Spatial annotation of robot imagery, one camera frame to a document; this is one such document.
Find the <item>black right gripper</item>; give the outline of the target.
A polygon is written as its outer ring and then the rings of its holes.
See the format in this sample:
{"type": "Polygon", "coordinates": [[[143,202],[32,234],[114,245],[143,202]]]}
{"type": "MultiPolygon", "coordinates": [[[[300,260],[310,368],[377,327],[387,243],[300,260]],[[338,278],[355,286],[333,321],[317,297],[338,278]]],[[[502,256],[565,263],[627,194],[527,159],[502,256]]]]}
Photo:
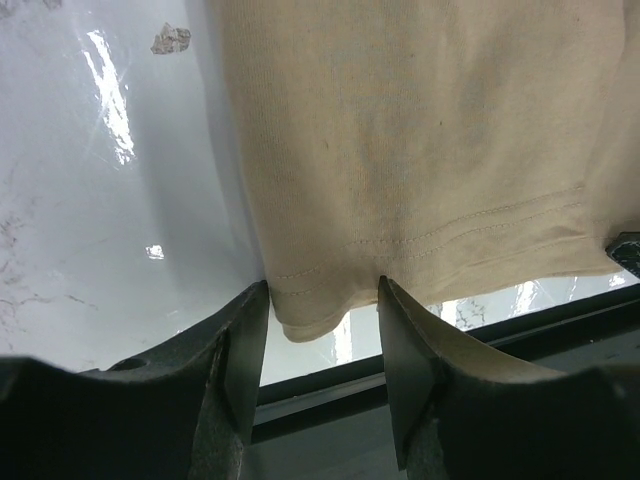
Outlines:
{"type": "Polygon", "coordinates": [[[605,248],[607,256],[632,275],[640,275],[640,233],[622,232],[605,248]]]}

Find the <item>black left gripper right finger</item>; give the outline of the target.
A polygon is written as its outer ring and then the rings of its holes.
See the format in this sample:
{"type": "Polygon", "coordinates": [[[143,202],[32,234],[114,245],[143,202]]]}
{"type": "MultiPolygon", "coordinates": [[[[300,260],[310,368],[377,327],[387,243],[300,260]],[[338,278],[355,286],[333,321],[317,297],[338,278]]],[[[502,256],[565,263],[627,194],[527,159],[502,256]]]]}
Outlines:
{"type": "Polygon", "coordinates": [[[639,369],[552,371],[508,356],[476,377],[431,350],[426,310],[395,281],[378,284],[385,382],[398,467],[410,479],[635,479],[639,369]]]}

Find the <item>beige t shirt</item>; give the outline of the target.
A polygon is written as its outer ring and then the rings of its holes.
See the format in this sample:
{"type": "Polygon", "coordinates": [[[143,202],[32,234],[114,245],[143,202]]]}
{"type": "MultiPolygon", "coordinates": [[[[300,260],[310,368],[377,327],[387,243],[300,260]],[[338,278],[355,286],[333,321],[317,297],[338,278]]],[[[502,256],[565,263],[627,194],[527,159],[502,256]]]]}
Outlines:
{"type": "Polygon", "coordinates": [[[635,1],[217,1],[277,320],[605,275],[639,226],[635,1]]]}

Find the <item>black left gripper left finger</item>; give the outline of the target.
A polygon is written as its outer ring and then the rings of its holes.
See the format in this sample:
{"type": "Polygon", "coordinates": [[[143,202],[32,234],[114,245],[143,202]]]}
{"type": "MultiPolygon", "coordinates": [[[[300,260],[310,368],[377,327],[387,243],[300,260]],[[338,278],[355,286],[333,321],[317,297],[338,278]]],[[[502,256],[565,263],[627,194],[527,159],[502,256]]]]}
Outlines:
{"type": "Polygon", "coordinates": [[[269,290],[106,370],[1,361],[5,479],[236,479],[251,439],[269,290]]]}

